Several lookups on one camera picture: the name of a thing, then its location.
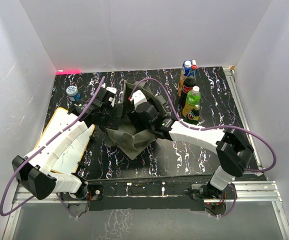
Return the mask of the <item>green tea bottle white cap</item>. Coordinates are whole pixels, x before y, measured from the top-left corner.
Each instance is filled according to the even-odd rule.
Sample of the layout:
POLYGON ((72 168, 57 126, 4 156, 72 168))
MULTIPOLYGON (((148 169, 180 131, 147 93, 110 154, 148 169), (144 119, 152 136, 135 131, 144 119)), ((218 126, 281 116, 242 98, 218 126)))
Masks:
POLYGON ((182 109, 182 115, 186 117, 188 113, 198 105, 200 102, 201 93, 200 88, 198 86, 194 86, 188 93, 185 100, 185 105, 182 109))

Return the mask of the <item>grey canvas bag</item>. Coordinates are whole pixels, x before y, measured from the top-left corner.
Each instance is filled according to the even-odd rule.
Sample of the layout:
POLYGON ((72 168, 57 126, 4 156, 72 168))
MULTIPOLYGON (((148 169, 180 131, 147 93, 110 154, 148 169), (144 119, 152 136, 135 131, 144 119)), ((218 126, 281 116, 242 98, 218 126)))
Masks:
POLYGON ((169 118, 166 109, 167 99, 164 96, 155 96, 149 84, 146 81, 131 83, 126 81, 123 84, 122 99, 118 104, 123 105, 122 117, 118 129, 102 128, 104 132, 104 144, 106 147, 119 148, 129 159, 134 160, 142 151, 145 150, 157 138, 165 139, 166 134, 160 129, 162 121, 169 118), (147 102, 134 107, 129 101, 129 97, 141 90, 146 96, 147 102), (137 113, 143 111, 159 113, 159 118, 155 121, 155 130, 157 135, 148 130, 137 131, 127 116, 127 112, 135 110, 137 113))

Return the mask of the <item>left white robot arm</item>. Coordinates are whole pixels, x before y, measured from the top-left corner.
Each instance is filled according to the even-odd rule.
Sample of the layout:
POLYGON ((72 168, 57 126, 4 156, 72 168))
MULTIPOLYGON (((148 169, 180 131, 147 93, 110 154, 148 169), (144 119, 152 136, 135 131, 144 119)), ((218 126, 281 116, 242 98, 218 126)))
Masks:
POLYGON ((116 94, 116 88, 102 85, 94 97, 79 99, 68 110, 58 108, 37 146, 12 160, 16 181, 38 200, 52 193, 85 198, 88 187, 76 166, 95 126, 118 128, 122 106, 116 104, 116 94))

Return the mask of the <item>blue top juice carton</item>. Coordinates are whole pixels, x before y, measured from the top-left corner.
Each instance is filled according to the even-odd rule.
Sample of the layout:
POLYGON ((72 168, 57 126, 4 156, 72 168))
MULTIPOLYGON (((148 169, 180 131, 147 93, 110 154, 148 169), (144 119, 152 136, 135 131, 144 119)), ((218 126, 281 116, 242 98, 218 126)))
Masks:
POLYGON ((180 78, 178 82, 177 94, 180 97, 182 94, 182 88, 184 84, 184 80, 189 75, 192 65, 196 65, 197 62, 195 59, 192 60, 185 60, 182 64, 180 78))

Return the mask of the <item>dark green glass bottle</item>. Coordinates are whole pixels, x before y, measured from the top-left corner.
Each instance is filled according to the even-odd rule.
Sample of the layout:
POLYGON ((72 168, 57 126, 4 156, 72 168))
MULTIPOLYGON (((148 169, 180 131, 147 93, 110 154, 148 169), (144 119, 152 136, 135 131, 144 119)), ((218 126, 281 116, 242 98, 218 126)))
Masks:
POLYGON ((184 122, 191 125, 197 125, 200 120, 200 108, 200 105, 196 104, 186 115, 184 122))

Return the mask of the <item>cola bottle red cap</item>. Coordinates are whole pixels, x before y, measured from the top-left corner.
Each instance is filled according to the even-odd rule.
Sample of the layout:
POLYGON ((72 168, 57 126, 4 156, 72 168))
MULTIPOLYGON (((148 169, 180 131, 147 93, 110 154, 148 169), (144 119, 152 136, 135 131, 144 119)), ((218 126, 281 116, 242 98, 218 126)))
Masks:
POLYGON ((180 103, 181 106, 184 107, 188 92, 196 85, 196 75, 197 75, 198 67, 197 65, 192 65, 189 75, 185 78, 182 86, 180 103))

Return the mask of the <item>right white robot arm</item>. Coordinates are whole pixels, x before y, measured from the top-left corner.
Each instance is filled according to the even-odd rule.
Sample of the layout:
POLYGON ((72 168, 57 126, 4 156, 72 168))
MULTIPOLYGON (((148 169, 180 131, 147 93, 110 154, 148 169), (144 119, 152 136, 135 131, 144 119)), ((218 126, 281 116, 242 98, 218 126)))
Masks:
POLYGON ((247 169, 254 149, 239 130, 193 130, 170 116, 163 117, 148 101, 135 101, 133 105, 134 109, 128 115, 136 128, 146 129, 158 139, 185 142, 217 154, 219 167, 207 184, 190 189, 191 196, 218 199, 225 193, 226 187, 247 169))

